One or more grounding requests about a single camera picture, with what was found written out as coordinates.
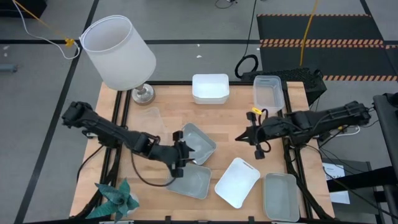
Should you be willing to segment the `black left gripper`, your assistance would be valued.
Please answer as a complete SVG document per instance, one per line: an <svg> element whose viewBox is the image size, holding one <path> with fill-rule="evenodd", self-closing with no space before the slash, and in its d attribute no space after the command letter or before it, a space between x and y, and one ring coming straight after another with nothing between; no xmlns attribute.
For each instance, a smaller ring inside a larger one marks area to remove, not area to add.
<svg viewBox="0 0 398 224"><path fill-rule="evenodd" d="M194 161L190 156L184 156L184 150L195 152L185 141L182 141L183 131L176 131L172 135L173 146L160 146L160 161L169 168L172 177L183 177L183 167Z"/></svg>

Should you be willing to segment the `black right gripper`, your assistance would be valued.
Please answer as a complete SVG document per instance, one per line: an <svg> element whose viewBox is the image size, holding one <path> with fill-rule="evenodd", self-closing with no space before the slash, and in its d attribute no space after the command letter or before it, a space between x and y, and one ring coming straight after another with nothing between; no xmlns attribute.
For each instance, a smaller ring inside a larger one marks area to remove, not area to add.
<svg viewBox="0 0 398 224"><path fill-rule="evenodd" d="M268 140L288 136L293 131L291 122L277 116L270 118L268 111L262 111L258 116L254 112L247 112L246 118L251 125L246 127L246 130L235 141L255 146L256 159L264 159L265 153L271 151Z"/></svg>

